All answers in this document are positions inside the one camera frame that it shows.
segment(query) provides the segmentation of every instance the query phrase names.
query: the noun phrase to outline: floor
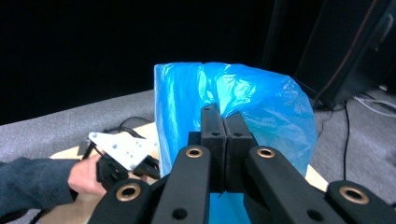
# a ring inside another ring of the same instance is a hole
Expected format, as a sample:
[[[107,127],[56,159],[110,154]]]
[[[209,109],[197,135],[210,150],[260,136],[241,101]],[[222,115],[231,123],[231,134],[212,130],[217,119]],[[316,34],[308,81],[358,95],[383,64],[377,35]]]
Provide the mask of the floor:
[[[396,104],[395,95],[389,95],[379,90],[368,93],[375,99]],[[47,143],[46,152],[35,153],[31,157],[45,157],[53,154],[56,149],[74,146],[90,130],[111,127],[130,116],[153,119],[152,96],[153,91],[142,92],[133,96],[104,101],[100,104],[77,107],[36,120],[3,126],[0,128],[0,136],[9,141],[0,145],[0,147],[4,147],[1,148],[2,159],[10,160],[11,157],[18,156],[17,152],[32,153],[32,151],[36,151],[32,148],[43,147],[44,140]],[[370,105],[378,110],[386,111],[375,104]],[[346,154],[346,179],[363,185],[387,203],[396,203],[396,118],[378,115],[354,99],[347,102],[347,113],[350,121],[350,135]],[[343,179],[343,158],[347,140],[346,111],[341,106],[333,112],[315,111],[315,118],[319,137],[310,163],[329,182],[341,180]],[[40,127],[32,125],[33,121],[35,124],[48,124],[52,127],[51,131],[42,128],[40,132],[33,132],[32,129]],[[45,138],[40,138],[42,139],[40,141],[34,141],[35,138],[31,137],[14,139],[25,136],[26,134],[23,134],[25,132],[41,134]],[[13,223],[26,223],[33,218],[36,212],[36,210],[32,210],[29,215]]]
[[[381,90],[367,92],[369,96],[396,105],[396,95]],[[374,109],[394,113],[366,103]],[[339,105],[331,111],[315,111],[318,141],[311,165],[329,182],[344,178],[363,185],[386,203],[396,203],[396,118],[376,114],[355,99],[346,103],[349,117]]]

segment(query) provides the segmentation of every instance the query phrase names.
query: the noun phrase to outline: mounting hole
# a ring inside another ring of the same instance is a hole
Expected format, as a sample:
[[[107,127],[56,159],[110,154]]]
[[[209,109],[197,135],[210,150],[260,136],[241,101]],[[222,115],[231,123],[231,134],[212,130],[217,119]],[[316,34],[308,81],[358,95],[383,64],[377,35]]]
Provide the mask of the mounting hole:
[[[323,221],[324,220],[323,215],[316,210],[309,209],[308,211],[306,211],[306,213],[312,220],[315,220],[315,221]]]
[[[241,133],[234,133],[233,134],[233,136],[237,136],[237,137],[240,137],[240,136],[242,136],[243,134],[241,134]]]
[[[201,157],[204,152],[199,148],[190,148],[186,151],[186,155],[190,158],[198,158]]]
[[[367,204],[370,202],[369,197],[359,189],[343,186],[340,188],[340,193],[345,199],[353,203]]]
[[[172,213],[172,217],[177,220],[182,220],[187,217],[187,211],[183,208],[177,208]]]
[[[140,186],[135,183],[127,184],[117,190],[116,196],[121,202],[129,202],[139,196],[140,190]]]
[[[263,158],[273,158],[275,156],[275,152],[268,148],[259,148],[257,154]]]

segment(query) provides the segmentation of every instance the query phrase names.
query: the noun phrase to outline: cable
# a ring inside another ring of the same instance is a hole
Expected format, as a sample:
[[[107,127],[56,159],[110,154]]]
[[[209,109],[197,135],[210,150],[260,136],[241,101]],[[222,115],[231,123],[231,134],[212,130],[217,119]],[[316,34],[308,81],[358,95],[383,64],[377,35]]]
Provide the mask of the cable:
[[[126,119],[125,121],[123,121],[123,122],[120,124],[120,126],[123,126],[126,122],[128,122],[128,121],[131,120],[131,119],[140,119],[140,120],[145,121],[146,123],[152,123],[152,122],[153,122],[152,120],[145,119],[145,118],[141,118],[141,117],[129,117],[128,119]]]
[[[349,115],[347,112],[347,101],[344,104],[344,108],[346,111],[346,144],[344,147],[344,180],[347,180],[347,145],[349,143],[349,135],[350,135],[350,121],[349,121]]]
[[[354,96],[353,99],[357,100],[359,103],[361,103],[362,105],[366,106],[368,109],[370,109],[371,111],[375,112],[376,114],[385,116],[385,117],[389,117],[389,118],[396,118],[396,114],[389,114],[389,113],[384,113],[381,111],[378,111],[376,109],[371,108],[370,106],[368,106],[366,103],[364,102],[368,102],[368,103],[377,103],[377,104],[383,104],[383,105],[387,105],[387,106],[391,106],[396,108],[396,105],[393,105],[389,102],[386,101],[382,101],[382,100],[373,100],[373,99],[361,99],[357,96]]]
[[[331,111],[330,116],[329,116],[328,118],[326,118],[325,120],[322,121],[322,123],[321,123],[322,129],[321,129],[320,132],[318,133],[318,140],[319,140],[320,136],[322,135],[322,133],[324,132],[324,124],[325,124],[327,121],[329,121],[329,120],[332,119],[332,114],[333,114],[333,110]]]

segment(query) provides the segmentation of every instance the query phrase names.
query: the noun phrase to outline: black object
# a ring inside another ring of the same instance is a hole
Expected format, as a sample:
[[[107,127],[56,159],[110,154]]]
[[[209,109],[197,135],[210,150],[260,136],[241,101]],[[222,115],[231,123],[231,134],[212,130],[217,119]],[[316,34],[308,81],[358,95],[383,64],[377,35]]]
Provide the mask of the black object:
[[[316,107],[378,87],[396,63],[396,1],[325,1],[294,79]]]
[[[152,90],[157,63],[253,66],[264,3],[4,0],[0,124]]]
[[[205,106],[202,120],[212,119],[217,124],[221,118],[216,116],[215,108],[215,105]],[[324,193],[309,185],[279,151],[257,146],[240,114],[228,117],[223,124],[229,147],[222,141],[212,142],[210,135],[219,135],[211,129],[202,129],[201,134],[191,133],[189,143],[207,142],[205,138],[209,138],[210,143],[218,145],[212,145],[212,149],[202,144],[182,148],[170,175],[145,191],[151,191],[151,197],[144,193],[124,202],[117,199],[114,192],[123,192],[128,180],[116,183],[95,209],[90,223],[207,223],[209,192],[219,189],[216,185],[210,188],[210,180],[212,175],[221,174],[224,189],[245,194],[244,206],[252,223],[365,223],[367,220],[396,223],[392,208],[362,186],[349,181],[334,182]],[[244,143],[251,147],[238,147]],[[210,172],[213,148],[226,158],[220,174]],[[242,180],[230,181],[227,176]],[[147,187],[146,183],[135,183]],[[132,217],[134,209],[141,218]]]

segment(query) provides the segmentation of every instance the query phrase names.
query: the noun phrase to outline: blue bag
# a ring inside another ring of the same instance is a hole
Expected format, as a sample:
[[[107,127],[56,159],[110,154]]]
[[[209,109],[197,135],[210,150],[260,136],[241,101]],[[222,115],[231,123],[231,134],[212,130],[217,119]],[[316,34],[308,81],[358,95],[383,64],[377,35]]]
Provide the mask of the blue bag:
[[[260,146],[278,149],[305,175],[317,141],[315,118],[291,77],[226,63],[157,64],[154,74],[162,175],[189,132],[201,130],[201,108],[213,103],[223,118],[239,111]],[[209,223],[248,223],[241,194],[218,196],[211,195]]]

